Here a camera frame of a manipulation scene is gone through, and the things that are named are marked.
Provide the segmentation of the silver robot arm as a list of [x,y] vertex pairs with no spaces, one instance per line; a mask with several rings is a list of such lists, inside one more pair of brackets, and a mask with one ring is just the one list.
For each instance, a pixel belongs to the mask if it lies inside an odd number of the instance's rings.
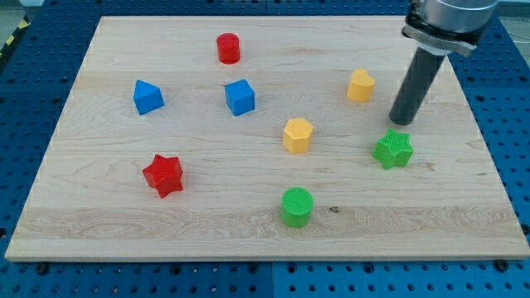
[[410,0],[402,34],[432,55],[470,56],[489,27],[497,0]]

